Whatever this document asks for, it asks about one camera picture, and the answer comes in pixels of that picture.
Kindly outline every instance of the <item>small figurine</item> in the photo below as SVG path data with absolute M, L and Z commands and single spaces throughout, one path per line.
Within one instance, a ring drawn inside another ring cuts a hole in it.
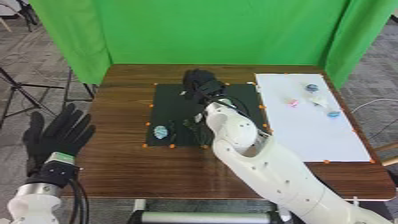
M 156 139 L 163 139 L 167 137 L 168 131 L 167 131 L 165 126 L 156 126 L 154 127 L 152 134 L 154 134 Z
M 295 107 L 296 107 L 296 105 L 298 105 L 298 100 L 295 100 L 295 99 L 293 99 L 293 100 L 289 100 L 288 105 L 289 105 L 289 107 L 293 107 L 293 108 L 295 108 Z
M 341 112 L 339 111 L 332 111 L 327 113 L 327 116 L 335 118 L 339 116 Z
M 307 90 L 311 93 L 314 93 L 314 92 L 319 90 L 319 88 L 318 88 L 318 86 L 316 86 L 314 84 L 309 84 L 309 85 L 305 86 L 305 90 Z
M 321 106 L 327 108 L 327 99 L 323 96 L 314 96 L 309 98 L 309 101 L 314 103 L 314 106 Z

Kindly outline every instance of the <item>white paper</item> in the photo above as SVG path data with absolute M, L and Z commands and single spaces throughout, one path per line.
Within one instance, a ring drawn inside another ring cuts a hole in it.
M 369 161 L 369 154 L 319 74 L 256 74 L 266 117 L 277 142 L 305 162 Z M 305 91 L 316 84 L 319 91 Z M 314 106 L 311 96 L 327 99 L 328 106 Z M 298 100 L 296 108 L 288 102 Z M 337 118 L 327 113 L 341 111 Z

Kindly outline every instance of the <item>dark green mat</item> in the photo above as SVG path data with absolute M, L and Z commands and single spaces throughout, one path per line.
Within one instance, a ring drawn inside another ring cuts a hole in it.
M 179 95 L 183 91 L 183 85 L 179 84 L 160 84 L 156 86 L 154 98 L 152 98 L 152 111 L 151 111 L 151 125 L 147 128 L 145 143 L 147 146 L 167 146 L 176 144 L 176 146 L 199 146 L 209 145 L 213 140 L 213 133 L 202 123 L 199 125 L 200 129 L 197 135 L 204 137 L 195 137 L 190 128 L 183 125 L 184 120 L 190 120 L 193 124 L 193 116 L 202 112 L 204 106 L 195 104 L 193 101 L 184 100 Z M 225 88 L 227 96 L 231 97 L 232 104 L 236 105 L 240 111 L 247 113 L 259 129 L 263 130 L 263 113 L 259 110 L 259 100 L 256 87 L 248 84 L 236 84 Z M 152 135 L 154 127 L 161 125 L 167 127 L 168 136 L 160 140 Z

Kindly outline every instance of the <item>green backdrop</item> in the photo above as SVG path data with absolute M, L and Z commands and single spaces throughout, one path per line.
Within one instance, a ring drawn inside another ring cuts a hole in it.
M 339 87 L 398 0 L 32 0 L 80 81 L 110 64 L 318 65 Z

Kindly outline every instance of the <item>robotic hand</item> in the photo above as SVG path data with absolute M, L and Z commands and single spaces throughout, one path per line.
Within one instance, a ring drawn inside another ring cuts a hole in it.
M 259 196 L 307 224 L 391 223 L 341 199 L 318 181 L 298 156 L 236 111 L 215 75 L 208 71 L 188 71 L 183 83 L 186 99 L 206 106 L 202 117 L 215 134 L 215 155 Z
M 76 181 L 80 168 L 74 166 L 74 157 L 96 128 L 89 126 L 90 115 L 80 120 L 81 115 L 83 112 L 69 104 L 44 129 L 42 115 L 32 113 L 30 128 L 23 134 L 28 178 L 9 201 L 12 224 L 58 223 L 51 212 L 60 206 L 60 190 L 67 184 L 74 191 L 71 223 L 76 219 L 76 208 L 80 208 L 80 223 L 87 223 L 89 214 L 83 213 L 83 209 L 87 210 L 89 205 L 87 200 L 81 202 L 80 199 L 85 193 Z

